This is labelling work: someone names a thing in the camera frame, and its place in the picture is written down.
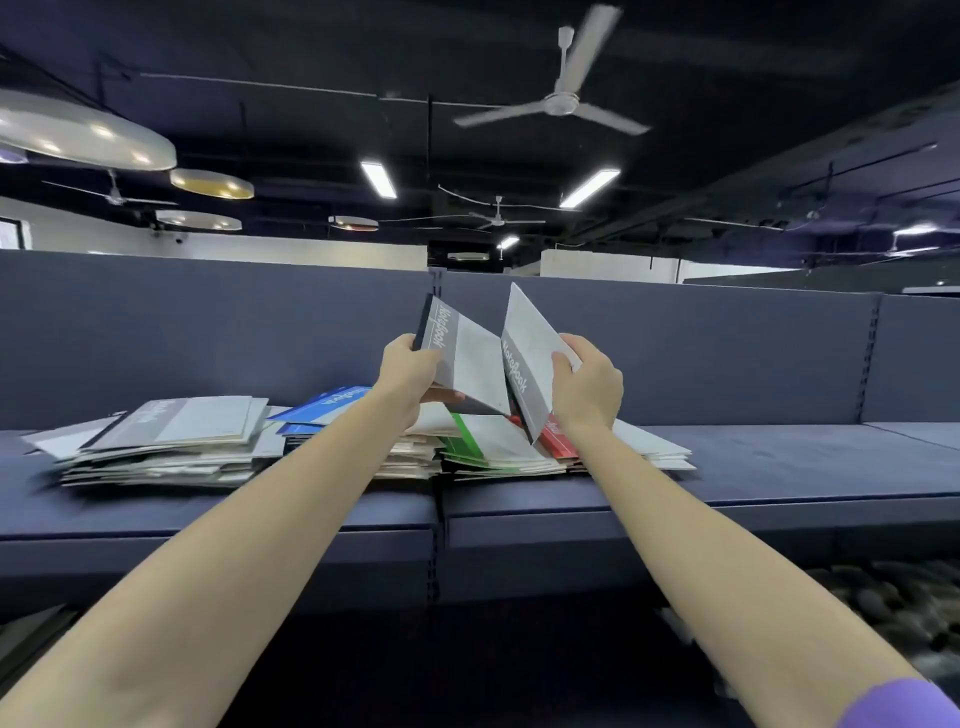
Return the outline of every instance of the stack of notebooks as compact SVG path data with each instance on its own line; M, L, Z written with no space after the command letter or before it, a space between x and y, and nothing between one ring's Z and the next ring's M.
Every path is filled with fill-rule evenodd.
M317 432L346 412L370 387L341 387L325 392L299 407L273 415L281 425L277 434L286 440L286 452L298 448ZM438 402L420 406L420 416L390 450L374 479L413 478L425 480L440 472L437 450L443 444L439 436L457 435L459 430L446 407Z
M280 423L254 397L151 400L132 412L26 435L60 462L60 484L235 488L283 455Z
M516 418L453 415L460 437L442 437L441 455L455 480L539 477L585 470L580 455L551 415L536 443L527 441ZM613 433L661 470L694 470L690 450L617 420Z
M500 336L428 296L415 343L441 352L436 382L462 392L471 414L454 415L445 461L459 479L523 477L584 469L553 417L553 352L576 371L580 357L516 283ZM661 470L695 470L690 450L617 420L613 433Z
M46 654L76 617L77 612L60 606L0 624L0 697Z

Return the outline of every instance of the white ceiling fan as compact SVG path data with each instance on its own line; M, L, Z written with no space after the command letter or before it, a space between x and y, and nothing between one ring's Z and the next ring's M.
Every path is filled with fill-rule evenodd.
M573 41L573 29L569 26L560 29L560 78L554 84L553 93L530 104L481 111L456 118L454 122L461 127L475 127L492 121L542 112L550 116L569 116L572 114L579 116L581 119L595 121L598 124L604 124L619 132L634 136L650 131L650 127L644 126L633 119L628 119L606 109L600 109L592 104L584 104L577 95L580 86L584 84L584 80L587 78L590 67L613 30L613 26L616 25L620 14L621 10L611 5L594 5L590 8L587 18L577 34L577 43L573 46L569 59L566 56L566 49L570 47L570 43Z
M117 176L112 169L107 170L110 175L110 192L95 192L92 189L83 189L82 187L72 187L69 184L60 184L59 182L48 182L43 181L44 184L52 184L54 187L63 187L65 189L72 189L76 192L85 192L88 195L97 195L97 197L102 197L111 205L122 206L126 203L141 203L144 205L177 205L178 203L170 202L169 200L141 200L136 197L124 197L120 194L120 188L117 186Z
M543 225L546 220L506 220L500 215L500 203L503 201L503 195L496 196L496 214L493 217L489 215L482 215L479 212L474 212L471 210L469 212L470 217L479 217L481 220L486 220L486 225L481 225L478 230L486 230L487 228L502 228L504 225Z

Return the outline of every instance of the person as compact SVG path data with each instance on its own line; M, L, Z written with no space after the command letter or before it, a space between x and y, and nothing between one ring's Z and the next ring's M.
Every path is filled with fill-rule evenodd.
M579 336L554 412L674 610L759 728L960 728L844 604L613 436L622 375ZM369 394L170 539L0 701L2 728L213 728L431 387L404 335Z

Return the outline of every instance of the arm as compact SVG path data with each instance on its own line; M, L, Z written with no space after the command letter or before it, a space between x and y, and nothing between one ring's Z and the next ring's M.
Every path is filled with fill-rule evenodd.
M386 348L376 385L332 425L104 596L0 701L0 725L213 728L417 418L440 353L412 342Z
M802 570L614 437L622 376L586 339L564 340L583 365L572 374L566 357L554 354L557 419L757 726L833 726L874 686L920 677Z

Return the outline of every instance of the black ceiling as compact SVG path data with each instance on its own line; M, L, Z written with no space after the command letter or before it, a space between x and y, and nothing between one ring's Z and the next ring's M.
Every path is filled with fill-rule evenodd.
M689 200L685 193L960 78L953 2L645 0L624 4L582 96L651 132L630 137L544 115L475 129L453 124L467 109L446 102L516 104L551 91L557 29L579 25L587 8L530 0L32 0L4 13L0 53L8 83L76 89L169 137L181 166L253 181L256 199L223 203L175 194L161 174L121 176L129 195L162 189L182 206L228 211L252 234L324 236L333 212L391 219L469 207L438 184L473 198L554 206L599 164L623 168L583 213L545 212L547 225L524 228L517 257L564 239L603 238L625 250L681 240L669 210ZM374 196L357 166L362 157L384 161L397 201ZM131 221L44 179L107 184L103 172L38 164L0 169L0 194ZM652 228L615 222L649 209L668 212ZM404 226L376 237L438 251L492 241Z

